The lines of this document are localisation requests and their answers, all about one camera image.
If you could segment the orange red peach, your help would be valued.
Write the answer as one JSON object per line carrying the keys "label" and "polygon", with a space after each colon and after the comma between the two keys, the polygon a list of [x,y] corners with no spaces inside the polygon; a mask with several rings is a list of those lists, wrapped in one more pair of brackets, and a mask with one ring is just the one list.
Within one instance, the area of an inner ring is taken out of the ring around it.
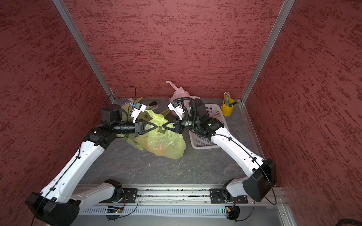
{"label": "orange red peach", "polygon": [[155,154],[158,155],[158,156],[168,157],[169,156],[169,151],[168,151],[167,148],[160,147],[160,148],[157,148],[155,150]]}

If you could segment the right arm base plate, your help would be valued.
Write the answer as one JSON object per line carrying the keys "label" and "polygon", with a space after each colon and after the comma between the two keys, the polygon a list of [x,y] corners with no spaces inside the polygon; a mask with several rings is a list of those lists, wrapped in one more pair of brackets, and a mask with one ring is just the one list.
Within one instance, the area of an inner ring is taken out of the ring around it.
{"label": "right arm base plate", "polygon": [[246,204],[248,198],[245,195],[233,197],[226,189],[211,188],[209,189],[211,203],[222,204]]}

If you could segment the green avocado plastic bag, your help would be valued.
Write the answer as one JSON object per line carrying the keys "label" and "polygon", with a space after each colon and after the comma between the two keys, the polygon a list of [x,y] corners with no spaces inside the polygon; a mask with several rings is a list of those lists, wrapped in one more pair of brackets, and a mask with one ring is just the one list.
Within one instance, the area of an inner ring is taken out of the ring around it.
{"label": "green avocado plastic bag", "polygon": [[163,130],[162,125],[167,123],[168,120],[163,115],[156,114],[152,110],[147,110],[147,112],[153,118],[150,122],[156,124],[158,129],[146,135],[137,136],[136,141],[153,154],[155,154],[157,148],[164,147],[169,151],[167,158],[176,160],[183,157],[186,149],[183,135]]}

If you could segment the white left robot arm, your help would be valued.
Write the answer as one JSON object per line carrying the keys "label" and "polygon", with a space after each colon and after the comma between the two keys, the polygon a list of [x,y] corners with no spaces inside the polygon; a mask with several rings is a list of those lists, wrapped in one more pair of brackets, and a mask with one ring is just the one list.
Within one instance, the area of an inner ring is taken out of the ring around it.
{"label": "white left robot arm", "polygon": [[123,121],[122,114],[126,111],[120,105],[104,107],[101,124],[89,131],[61,172],[41,192],[32,192],[26,198],[25,203],[34,217],[51,226],[69,226],[80,212],[99,202],[126,204],[122,184],[112,179],[79,195],[73,192],[95,160],[120,134],[139,136],[157,128],[153,123],[137,119],[146,108],[141,103],[133,104],[133,120]]}

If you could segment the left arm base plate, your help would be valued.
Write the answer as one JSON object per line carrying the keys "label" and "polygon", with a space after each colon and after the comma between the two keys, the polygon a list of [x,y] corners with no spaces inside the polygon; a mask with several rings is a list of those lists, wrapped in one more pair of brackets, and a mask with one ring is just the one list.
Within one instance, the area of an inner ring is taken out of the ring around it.
{"label": "left arm base plate", "polygon": [[101,203],[136,203],[138,189],[136,188],[122,188],[117,189],[111,198],[101,201]]}

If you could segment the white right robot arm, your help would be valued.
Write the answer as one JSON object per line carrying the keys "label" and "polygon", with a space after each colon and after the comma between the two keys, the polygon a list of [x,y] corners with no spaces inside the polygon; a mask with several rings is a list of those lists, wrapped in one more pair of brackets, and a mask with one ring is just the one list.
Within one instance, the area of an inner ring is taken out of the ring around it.
{"label": "white right robot arm", "polygon": [[261,202],[276,184],[276,164],[265,160],[239,142],[215,117],[211,117],[200,99],[177,98],[168,104],[177,119],[163,124],[163,129],[181,134],[188,129],[199,137],[213,142],[224,150],[243,170],[245,179],[231,179],[222,187],[226,202],[235,203],[237,197],[247,195]]}

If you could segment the pink plastic bag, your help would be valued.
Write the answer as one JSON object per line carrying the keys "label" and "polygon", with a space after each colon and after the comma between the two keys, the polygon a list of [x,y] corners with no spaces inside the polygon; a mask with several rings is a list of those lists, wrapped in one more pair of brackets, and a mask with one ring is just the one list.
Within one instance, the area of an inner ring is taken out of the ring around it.
{"label": "pink plastic bag", "polygon": [[177,87],[171,81],[166,81],[167,84],[170,84],[172,88],[174,88],[174,93],[172,97],[169,99],[169,103],[178,98],[192,98],[192,99],[200,99],[198,96],[191,96],[189,92],[185,91],[182,87]]}

